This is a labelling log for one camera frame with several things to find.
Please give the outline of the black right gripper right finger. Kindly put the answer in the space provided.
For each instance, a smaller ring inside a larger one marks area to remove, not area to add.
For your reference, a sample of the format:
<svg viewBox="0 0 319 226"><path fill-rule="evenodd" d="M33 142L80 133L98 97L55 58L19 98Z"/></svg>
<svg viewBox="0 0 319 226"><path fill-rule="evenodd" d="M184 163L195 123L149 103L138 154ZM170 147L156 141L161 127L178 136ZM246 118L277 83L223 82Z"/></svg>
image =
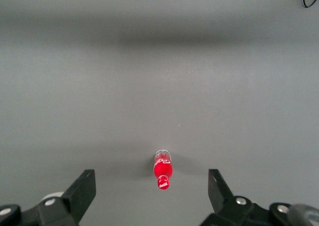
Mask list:
<svg viewBox="0 0 319 226"><path fill-rule="evenodd" d="M208 171L208 196L213 208L202 226L290 226L290 204L260 207L244 196L235 196L217 169Z"/></svg>

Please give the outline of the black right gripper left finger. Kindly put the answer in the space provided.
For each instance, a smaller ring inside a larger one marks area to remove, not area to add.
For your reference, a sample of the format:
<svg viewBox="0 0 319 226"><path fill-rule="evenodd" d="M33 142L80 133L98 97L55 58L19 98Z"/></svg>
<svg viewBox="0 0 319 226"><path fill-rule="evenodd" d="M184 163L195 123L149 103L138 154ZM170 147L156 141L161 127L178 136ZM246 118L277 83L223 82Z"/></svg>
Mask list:
<svg viewBox="0 0 319 226"><path fill-rule="evenodd" d="M22 211L17 204L0 207L2 226L78 226L96 196L95 171L87 169L64 192L45 196Z"/></svg>

